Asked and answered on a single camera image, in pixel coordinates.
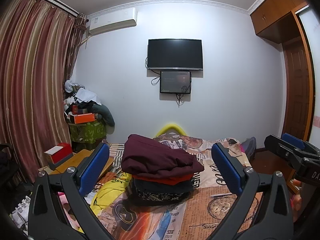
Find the maroon button-up shirt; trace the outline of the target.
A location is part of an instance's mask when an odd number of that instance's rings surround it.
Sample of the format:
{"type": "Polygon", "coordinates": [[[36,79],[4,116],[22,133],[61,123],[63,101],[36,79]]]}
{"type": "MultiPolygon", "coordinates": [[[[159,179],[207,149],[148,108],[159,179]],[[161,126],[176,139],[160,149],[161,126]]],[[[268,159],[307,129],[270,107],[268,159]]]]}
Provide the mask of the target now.
{"type": "Polygon", "coordinates": [[[156,140],[132,134],[124,146],[121,169],[131,175],[162,178],[204,171],[194,155],[156,140]]]}

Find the dark grey clothes pile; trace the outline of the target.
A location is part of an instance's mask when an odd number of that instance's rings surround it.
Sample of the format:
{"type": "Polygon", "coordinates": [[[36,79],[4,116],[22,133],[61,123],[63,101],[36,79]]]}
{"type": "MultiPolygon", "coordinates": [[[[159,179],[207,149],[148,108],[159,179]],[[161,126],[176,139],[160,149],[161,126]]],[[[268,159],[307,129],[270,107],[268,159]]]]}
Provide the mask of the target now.
{"type": "Polygon", "coordinates": [[[103,120],[103,122],[110,127],[115,126],[114,118],[110,110],[103,104],[99,105],[93,101],[87,103],[86,108],[89,113],[94,113],[98,115],[98,120],[103,120]]]}

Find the wooden door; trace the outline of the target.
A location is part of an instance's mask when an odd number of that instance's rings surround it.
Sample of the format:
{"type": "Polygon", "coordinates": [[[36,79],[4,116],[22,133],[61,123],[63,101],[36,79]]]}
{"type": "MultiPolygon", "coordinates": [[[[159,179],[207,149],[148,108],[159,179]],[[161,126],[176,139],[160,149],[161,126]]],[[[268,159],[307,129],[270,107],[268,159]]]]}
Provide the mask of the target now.
{"type": "Polygon", "coordinates": [[[309,112],[309,72],[300,37],[283,44],[286,67],[286,110],[283,133],[303,139],[309,112]]]}

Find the pink plush toy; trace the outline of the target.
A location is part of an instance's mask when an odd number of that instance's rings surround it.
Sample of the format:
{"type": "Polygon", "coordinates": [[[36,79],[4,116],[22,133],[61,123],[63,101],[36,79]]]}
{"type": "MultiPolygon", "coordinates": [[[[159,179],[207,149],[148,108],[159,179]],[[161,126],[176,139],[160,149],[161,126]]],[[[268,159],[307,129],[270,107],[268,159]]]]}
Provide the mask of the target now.
{"type": "Polygon", "coordinates": [[[67,216],[67,219],[68,219],[68,221],[70,222],[72,228],[75,229],[75,230],[78,230],[78,229],[79,229],[79,224],[78,224],[78,222],[76,221],[75,218],[72,218],[72,217],[70,216],[70,214],[68,213],[68,211],[69,211],[71,208],[70,208],[70,205],[69,205],[68,200],[67,200],[67,198],[66,198],[66,195],[65,195],[64,193],[62,193],[62,192],[59,192],[58,195],[59,195],[60,202],[61,202],[61,204],[62,204],[63,210],[64,210],[64,212],[65,212],[65,214],[66,214],[66,216],[67,216]]]}

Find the newspaper print bed blanket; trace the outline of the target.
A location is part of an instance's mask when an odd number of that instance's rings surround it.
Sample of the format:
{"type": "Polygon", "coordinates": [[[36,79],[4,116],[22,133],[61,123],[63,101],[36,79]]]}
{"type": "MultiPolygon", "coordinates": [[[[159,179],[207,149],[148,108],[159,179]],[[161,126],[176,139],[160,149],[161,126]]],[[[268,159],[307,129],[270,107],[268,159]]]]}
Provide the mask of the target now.
{"type": "Polygon", "coordinates": [[[115,239],[206,239],[236,200],[212,158],[213,142],[132,134],[111,145],[107,172],[86,200],[115,239]]]}

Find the red tissue box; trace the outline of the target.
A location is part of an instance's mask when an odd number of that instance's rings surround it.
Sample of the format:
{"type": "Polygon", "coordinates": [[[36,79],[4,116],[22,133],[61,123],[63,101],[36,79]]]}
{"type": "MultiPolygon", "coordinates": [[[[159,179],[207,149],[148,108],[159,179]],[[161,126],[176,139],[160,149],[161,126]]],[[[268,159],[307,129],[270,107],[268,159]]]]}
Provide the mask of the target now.
{"type": "Polygon", "coordinates": [[[71,144],[66,142],[61,142],[58,145],[52,147],[51,149],[44,152],[45,157],[50,164],[57,164],[62,159],[69,157],[72,155],[72,147],[71,144]]]}

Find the black patterned folded garment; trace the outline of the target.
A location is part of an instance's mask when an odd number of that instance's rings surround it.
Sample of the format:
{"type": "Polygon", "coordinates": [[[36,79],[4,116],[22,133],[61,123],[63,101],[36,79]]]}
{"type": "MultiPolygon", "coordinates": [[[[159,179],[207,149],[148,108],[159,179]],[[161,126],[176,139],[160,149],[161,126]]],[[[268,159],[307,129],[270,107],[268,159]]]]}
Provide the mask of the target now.
{"type": "Polygon", "coordinates": [[[143,192],[134,188],[128,196],[129,201],[135,206],[163,206],[178,204],[193,194],[194,190],[187,193],[152,193],[143,192]]]}

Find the navy folded garment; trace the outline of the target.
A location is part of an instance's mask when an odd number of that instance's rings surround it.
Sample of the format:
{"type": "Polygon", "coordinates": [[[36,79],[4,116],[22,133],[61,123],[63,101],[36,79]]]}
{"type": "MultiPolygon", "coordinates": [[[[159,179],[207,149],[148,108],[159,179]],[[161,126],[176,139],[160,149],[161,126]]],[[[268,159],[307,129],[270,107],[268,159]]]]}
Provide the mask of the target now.
{"type": "Polygon", "coordinates": [[[187,193],[194,190],[190,180],[177,183],[176,185],[168,185],[153,181],[134,179],[133,183],[137,189],[144,192],[152,193],[187,193]]]}

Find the green patterned storage box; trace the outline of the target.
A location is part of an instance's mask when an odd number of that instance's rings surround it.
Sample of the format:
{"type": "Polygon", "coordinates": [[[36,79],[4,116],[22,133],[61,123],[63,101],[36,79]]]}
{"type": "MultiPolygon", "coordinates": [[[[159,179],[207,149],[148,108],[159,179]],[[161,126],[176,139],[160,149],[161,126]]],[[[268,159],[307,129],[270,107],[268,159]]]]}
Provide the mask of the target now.
{"type": "Polygon", "coordinates": [[[106,137],[106,126],[102,121],[95,120],[82,124],[68,124],[71,141],[93,144],[106,137]]]}

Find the orange shoe box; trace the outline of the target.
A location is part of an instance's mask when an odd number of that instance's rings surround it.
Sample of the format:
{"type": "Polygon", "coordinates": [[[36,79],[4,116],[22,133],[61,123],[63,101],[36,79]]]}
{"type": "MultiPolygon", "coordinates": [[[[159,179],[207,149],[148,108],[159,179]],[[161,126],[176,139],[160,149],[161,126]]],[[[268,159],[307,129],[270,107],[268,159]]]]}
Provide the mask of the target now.
{"type": "Polygon", "coordinates": [[[73,116],[74,124],[83,124],[83,123],[93,122],[93,121],[95,121],[94,113],[78,114],[73,116]]]}

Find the wooden overhead cabinet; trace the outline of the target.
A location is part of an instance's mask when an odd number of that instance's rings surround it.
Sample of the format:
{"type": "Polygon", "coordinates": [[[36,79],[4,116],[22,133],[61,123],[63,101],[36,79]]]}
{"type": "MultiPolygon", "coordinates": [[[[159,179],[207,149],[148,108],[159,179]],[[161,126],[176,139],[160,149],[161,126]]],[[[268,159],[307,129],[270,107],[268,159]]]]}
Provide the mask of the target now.
{"type": "Polygon", "coordinates": [[[306,0],[264,0],[251,13],[255,34],[276,44],[299,37],[296,12],[308,4],[306,0]]]}

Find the yellow headboard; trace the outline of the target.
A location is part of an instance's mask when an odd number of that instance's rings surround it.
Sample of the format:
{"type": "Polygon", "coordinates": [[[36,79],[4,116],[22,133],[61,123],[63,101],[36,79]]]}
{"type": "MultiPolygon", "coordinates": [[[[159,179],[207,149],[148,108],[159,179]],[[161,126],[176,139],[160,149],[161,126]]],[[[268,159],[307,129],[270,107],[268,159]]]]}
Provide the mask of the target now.
{"type": "Polygon", "coordinates": [[[186,132],[177,124],[175,123],[170,123],[167,124],[165,126],[163,126],[155,135],[155,137],[159,137],[160,135],[163,135],[165,133],[167,133],[168,131],[175,131],[177,132],[179,135],[185,135],[187,136],[186,132]]]}

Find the white air conditioner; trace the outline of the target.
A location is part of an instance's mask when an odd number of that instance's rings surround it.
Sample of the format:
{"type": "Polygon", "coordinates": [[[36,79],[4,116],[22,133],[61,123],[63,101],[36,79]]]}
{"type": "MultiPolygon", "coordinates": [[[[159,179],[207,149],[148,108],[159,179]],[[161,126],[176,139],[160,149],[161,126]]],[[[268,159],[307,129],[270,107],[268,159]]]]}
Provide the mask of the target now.
{"type": "Polygon", "coordinates": [[[129,8],[95,16],[91,19],[88,32],[95,36],[118,29],[135,27],[136,25],[137,10],[136,8],[129,8]]]}

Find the small wall monitor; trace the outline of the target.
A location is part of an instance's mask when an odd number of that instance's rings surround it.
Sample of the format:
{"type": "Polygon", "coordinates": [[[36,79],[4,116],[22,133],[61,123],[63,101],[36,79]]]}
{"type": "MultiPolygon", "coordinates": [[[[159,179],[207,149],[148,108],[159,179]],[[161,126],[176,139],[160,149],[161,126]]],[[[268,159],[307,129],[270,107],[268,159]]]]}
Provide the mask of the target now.
{"type": "Polygon", "coordinates": [[[189,71],[161,71],[160,93],[190,94],[191,72],[189,71]]]}

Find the large wall television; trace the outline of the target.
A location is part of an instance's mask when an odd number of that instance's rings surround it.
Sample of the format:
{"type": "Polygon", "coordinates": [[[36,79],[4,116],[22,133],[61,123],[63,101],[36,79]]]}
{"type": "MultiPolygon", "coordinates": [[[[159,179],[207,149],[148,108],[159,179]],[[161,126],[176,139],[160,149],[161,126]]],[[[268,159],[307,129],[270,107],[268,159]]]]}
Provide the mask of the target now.
{"type": "Polygon", "coordinates": [[[202,41],[161,38],[148,40],[149,70],[203,70],[202,41]]]}

